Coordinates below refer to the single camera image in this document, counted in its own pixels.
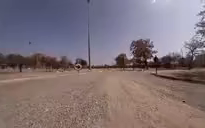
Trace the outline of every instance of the sign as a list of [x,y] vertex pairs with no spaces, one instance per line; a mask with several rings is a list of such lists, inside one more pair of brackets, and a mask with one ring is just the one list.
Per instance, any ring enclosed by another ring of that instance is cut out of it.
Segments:
[[74,66],[74,69],[77,70],[77,71],[80,71],[82,69],[82,65],[81,64],[76,64]]

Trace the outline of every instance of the road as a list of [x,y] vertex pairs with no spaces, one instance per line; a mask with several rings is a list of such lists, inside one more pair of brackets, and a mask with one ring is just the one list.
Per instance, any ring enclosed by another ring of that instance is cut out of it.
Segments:
[[205,128],[205,85],[130,71],[0,82],[0,128]]

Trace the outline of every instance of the sky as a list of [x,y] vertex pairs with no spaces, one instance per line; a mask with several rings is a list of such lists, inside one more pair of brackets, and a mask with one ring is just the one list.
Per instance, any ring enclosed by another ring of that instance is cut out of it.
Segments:
[[[87,0],[0,0],[0,53],[87,60],[87,7]],[[150,38],[158,56],[180,52],[201,9],[201,0],[91,0],[92,64],[131,57],[140,38]]]

